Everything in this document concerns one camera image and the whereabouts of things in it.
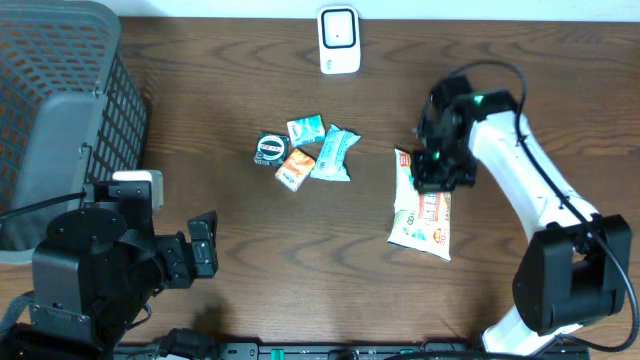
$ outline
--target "wooden table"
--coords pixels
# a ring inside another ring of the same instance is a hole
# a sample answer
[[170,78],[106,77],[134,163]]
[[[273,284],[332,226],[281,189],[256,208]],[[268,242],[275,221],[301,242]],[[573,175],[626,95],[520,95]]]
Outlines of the wooden table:
[[[314,21],[122,23],[125,61],[154,100],[144,166],[165,176],[157,233],[186,231],[187,219],[216,209],[220,262],[214,280],[153,299],[153,319],[128,341],[191,327],[265,342],[406,342],[475,336],[498,321],[527,242],[485,168],[453,195],[452,263],[386,242],[393,149],[415,143],[430,87],[476,59],[522,67],[525,113],[549,156],[603,214],[621,213],[640,231],[637,25],[367,20],[360,71],[330,77],[320,73]],[[479,89],[519,92],[499,70],[471,78]],[[292,193],[253,163],[255,145],[260,131],[286,133],[286,121],[313,114],[362,135],[346,160],[352,181],[311,179]],[[6,268],[0,308],[31,286],[29,267]],[[581,335],[613,345],[629,325],[625,308]],[[614,357],[639,354],[636,346]]]

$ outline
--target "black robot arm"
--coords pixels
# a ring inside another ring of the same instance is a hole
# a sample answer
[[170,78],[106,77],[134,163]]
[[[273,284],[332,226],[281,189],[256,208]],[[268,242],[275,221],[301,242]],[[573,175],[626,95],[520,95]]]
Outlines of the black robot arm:
[[32,322],[2,335],[2,359],[109,359],[140,311],[150,316],[151,296],[218,269],[215,212],[189,221],[188,243],[154,234],[151,182],[84,190],[81,208],[54,219],[34,251],[35,290],[23,301]]

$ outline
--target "gray basket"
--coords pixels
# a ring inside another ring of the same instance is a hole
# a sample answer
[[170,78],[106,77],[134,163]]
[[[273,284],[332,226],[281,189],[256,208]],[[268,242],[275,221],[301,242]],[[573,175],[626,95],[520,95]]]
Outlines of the gray basket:
[[[139,167],[149,121],[119,39],[96,3],[0,0],[0,212]],[[0,263],[29,263],[49,221],[79,205],[7,220]]]

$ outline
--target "white plastic casing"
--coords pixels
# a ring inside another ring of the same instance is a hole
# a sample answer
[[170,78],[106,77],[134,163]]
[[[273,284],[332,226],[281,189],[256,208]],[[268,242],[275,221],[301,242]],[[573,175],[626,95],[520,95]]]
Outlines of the white plastic casing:
[[148,181],[151,183],[151,209],[156,212],[164,207],[164,181],[158,170],[116,171],[113,181]]
[[358,12],[351,6],[329,6],[318,13],[320,70],[347,74],[360,68]]
[[[579,224],[580,221],[569,210],[560,206],[560,199],[531,165],[522,147],[516,146],[514,116],[513,111],[507,111],[489,115],[486,120],[476,122],[471,128],[469,149],[493,175],[518,214],[527,240],[531,241],[536,231],[545,229],[551,222],[555,221],[564,227]],[[591,214],[597,213],[553,165],[533,137],[524,115],[520,118],[520,128],[522,135],[526,136],[524,142],[533,156],[578,211],[588,219]],[[514,306],[498,324],[485,331],[482,340],[488,352],[531,355],[549,343],[554,335],[570,333],[580,327],[578,324],[569,325],[552,335],[538,336],[525,325]]]

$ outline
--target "food wrapper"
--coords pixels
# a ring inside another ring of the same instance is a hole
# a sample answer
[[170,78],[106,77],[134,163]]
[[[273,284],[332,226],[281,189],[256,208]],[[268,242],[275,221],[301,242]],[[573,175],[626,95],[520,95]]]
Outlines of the food wrapper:
[[260,165],[280,166],[289,150],[289,139],[283,135],[260,133],[253,161]]
[[287,128],[293,147],[319,142],[325,138],[324,125],[320,115],[289,121]]
[[276,171],[276,179],[280,180],[289,190],[297,191],[315,164],[313,158],[295,149],[287,161]]
[[411,156],[396,149],[396,216],[388,242],[451,261],[450,209],[449,192],[418,194],[413,187]]
[[344,167],[344,157],[349,147],[358,140],[360,136],[331,125],[311,177],[329,181],[351,181]]

